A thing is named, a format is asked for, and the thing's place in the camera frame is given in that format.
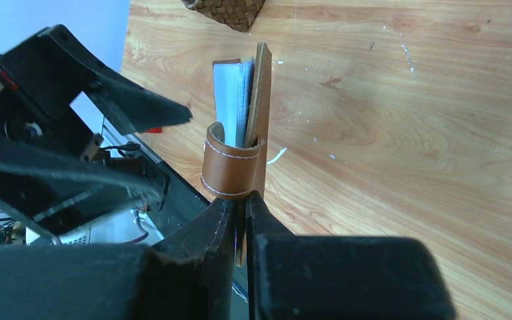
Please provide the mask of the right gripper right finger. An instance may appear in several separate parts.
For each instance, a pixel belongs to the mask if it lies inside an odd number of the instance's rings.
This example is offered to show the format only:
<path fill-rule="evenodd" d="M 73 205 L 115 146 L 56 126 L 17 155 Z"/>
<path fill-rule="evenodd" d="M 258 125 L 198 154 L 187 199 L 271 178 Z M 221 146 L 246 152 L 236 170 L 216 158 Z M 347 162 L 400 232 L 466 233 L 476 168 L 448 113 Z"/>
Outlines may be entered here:
<path fill-rule="evenodd" d="M 455 319 L 435 258 L 419 240 L 296 235 L 246 199 L 251 319 Z"/>

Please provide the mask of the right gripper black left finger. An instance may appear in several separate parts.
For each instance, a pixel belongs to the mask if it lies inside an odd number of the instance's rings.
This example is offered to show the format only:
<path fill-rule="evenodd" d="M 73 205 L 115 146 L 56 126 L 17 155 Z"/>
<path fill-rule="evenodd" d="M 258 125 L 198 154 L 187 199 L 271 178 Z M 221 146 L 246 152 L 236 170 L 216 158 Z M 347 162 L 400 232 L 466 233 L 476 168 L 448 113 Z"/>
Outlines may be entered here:
<path fill-rule="evenodd" d="M 154 246 L 0 247 L 0 319 L 227 319 L 234 213 L 216 200 Z"/>

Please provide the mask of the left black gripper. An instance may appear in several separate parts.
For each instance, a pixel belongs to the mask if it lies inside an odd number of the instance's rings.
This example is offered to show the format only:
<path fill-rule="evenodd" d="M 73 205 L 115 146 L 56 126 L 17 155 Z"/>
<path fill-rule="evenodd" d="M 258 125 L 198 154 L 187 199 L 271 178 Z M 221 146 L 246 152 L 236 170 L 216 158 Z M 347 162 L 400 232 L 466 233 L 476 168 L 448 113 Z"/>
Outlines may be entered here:
<path fill-rule="evenodd" d="M 45 237 L 163 197 L 144 177 L 86 163 L 103 138 L 72 110 L 80 93 L 123 135 L 192 118 L 112 70 L 64 25 L 0 55 L 0 210 Z"/>

